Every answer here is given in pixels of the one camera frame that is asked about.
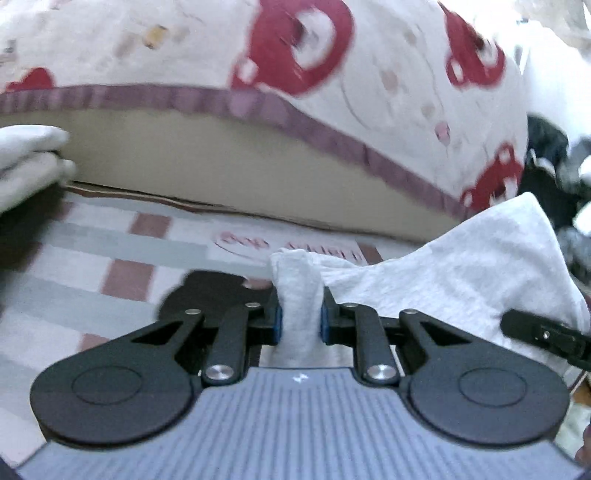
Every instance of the black cloth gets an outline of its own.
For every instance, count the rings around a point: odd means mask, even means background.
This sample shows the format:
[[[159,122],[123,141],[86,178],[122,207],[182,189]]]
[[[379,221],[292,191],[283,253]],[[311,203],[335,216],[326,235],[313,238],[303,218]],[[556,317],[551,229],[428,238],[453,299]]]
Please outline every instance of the black cloth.
[[[532,193],[554,230],[572,226],[579,208],[580,196],[565,192],[549,172],[538,168],[533,162],[535,155],[537,158],[546,158],[554,168],[560,168],[568,160],[568,138],[557,127],[536,116],[528,116],[528,135],[525,169],[518,194]]]
[[[547,171],[532,162],[525,165],[518,194],[534,194],[554,230],[573,224],[579,208],[579,196],[563,192]]]
[[[546,158],[554,168],[566,160],[569,139],[548,120],[528,115],[527,133],[527,151],[533,149],[536,157]]]

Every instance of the mattress base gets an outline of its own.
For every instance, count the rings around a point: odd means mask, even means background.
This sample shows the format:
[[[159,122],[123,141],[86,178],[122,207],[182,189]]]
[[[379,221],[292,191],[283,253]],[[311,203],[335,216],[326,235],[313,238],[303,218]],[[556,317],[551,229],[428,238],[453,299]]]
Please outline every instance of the mattress base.
[[[29,112],[0,120],[13,124],[69,131],[62,154],[87,183],[420,242],[459,223],[262,125],[153,110]]]

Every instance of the white cloth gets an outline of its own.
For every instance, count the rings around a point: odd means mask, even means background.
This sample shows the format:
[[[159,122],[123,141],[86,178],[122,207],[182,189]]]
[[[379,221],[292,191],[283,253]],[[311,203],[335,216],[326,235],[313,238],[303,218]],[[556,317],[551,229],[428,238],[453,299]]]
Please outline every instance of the white cloth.
[[[587,202],[573,219],[573,226],[583,235],[591,236],[591,202]]]
[[[46,125],[12,125],[0,128],[0,171],[12,167],[35,152],[59,150],[68,132]]]
[[[566,361],[501,333],[502,313],[525,310],[584,333],[590,328],[585,300],[530,193],[480,213],[397,260],[357,267],[296,250],[272,255],[271,264],[283,307],[283,332],[278,346],[263,349],[262,366],[352,365],[349,348],[326,346],[319,338],[324,285],[338,303],[365,304],[388,317],[415,308],[540,361],[562,376]]]
[[[76,165],[50,152],[34,153],[0,174],[0,213],[45,187],[74,177]]]

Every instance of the mattress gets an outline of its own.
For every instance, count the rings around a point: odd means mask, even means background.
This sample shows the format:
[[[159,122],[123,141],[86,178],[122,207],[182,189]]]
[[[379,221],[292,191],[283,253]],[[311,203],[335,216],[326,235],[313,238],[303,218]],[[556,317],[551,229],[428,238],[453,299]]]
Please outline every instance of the mattress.
[[[0,9],[2,125],[78,180],[419,241],[517,192],[519,69],[437,2]]]

